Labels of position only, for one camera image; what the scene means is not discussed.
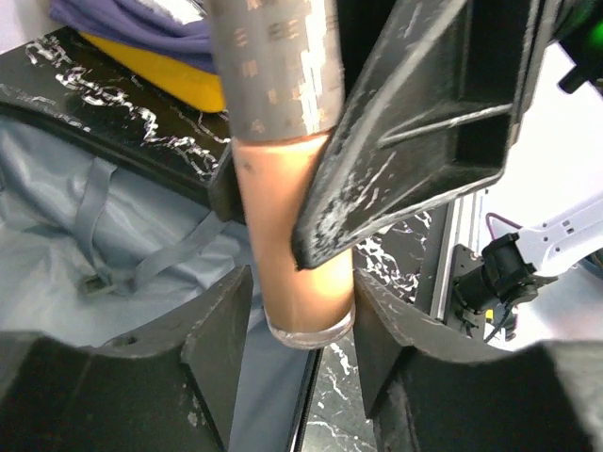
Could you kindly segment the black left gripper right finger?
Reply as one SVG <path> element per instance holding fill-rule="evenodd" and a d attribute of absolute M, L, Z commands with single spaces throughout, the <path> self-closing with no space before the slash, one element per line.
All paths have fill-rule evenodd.
<path fill-rule="evenodd" d="M 598 451 L 602 346 L 510 352 L 468 338 L 355 275 L 362 397 L 381 451 Z"/>

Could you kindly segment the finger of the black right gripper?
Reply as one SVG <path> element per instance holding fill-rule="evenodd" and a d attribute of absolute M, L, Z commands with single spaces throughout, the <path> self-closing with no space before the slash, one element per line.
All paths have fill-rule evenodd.
<path fill-rule="evenodd" d="M 302 269 L 499 178 L 532 38 L 529 1 L 339 9 L 350 93 L 293 230 Z"/>
<path fill-rule="evenodd" d="M 221 221 L 245 223 L 231 143 L 223 150 L 210 178 L 207 193 L 210 208 Z"/>

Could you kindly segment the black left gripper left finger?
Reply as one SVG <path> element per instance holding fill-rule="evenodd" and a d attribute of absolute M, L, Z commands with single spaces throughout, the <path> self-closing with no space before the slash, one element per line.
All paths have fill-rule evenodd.
<path fill-rule="evenodd" d="M 101 347 L 1 336 L 5 451 L 224 451 L 252 304 L 239 266 Z"/>

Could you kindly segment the orange plastic basket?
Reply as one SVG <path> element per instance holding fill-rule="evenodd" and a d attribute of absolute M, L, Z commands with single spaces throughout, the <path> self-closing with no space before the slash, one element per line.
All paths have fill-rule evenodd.
<path fill-rule="evenodd" d="M 225 109 L 220 79 L 168 56 L 100 38 L 79 35 L 124 67 L 178 100 L 207 113 Z"/>

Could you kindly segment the blue fish-print suitcase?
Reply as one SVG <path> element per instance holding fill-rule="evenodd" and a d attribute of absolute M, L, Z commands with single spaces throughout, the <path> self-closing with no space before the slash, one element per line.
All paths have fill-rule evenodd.
<path fill-rule="evenodd" d="M 41 129 L 1 120 L 1 336 L 101 347 L 247 266 L 252 304 L 224 451 L 287 451 L 315 359 L 268 330 L 246 228 Z"/>

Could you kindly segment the brown small tube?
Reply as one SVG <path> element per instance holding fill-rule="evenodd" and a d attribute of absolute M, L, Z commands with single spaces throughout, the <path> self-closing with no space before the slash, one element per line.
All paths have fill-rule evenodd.
<path fill-rule="evenodd" d="M 288 347 L 325 347 L 354 321 L 352 257 L 343 251 L 302 269 L 291 239 L 344 102 L 335 3 L 206 6 L 269 329 Z"/>

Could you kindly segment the purple garment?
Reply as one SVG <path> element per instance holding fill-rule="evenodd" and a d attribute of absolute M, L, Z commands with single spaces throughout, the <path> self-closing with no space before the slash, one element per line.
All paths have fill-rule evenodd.
<path fill-rule="evenodd" d="M 209 23 L 196 1 L 52 1 L 49 16 L 77 31 L 217 72 Z"/>

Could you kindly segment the aluminium frame rail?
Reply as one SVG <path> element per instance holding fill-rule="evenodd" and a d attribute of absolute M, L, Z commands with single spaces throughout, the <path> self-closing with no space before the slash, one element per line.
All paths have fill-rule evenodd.
<path fill-rule="evenodd" d="M 432 225 L 419 273 L 415 307 L 431 318 L 452 325 L 448 319 L 454 275 L 461 264 L 456 248 L 477 251 L 481 234 L 480 190 L 431 211 Z"/>

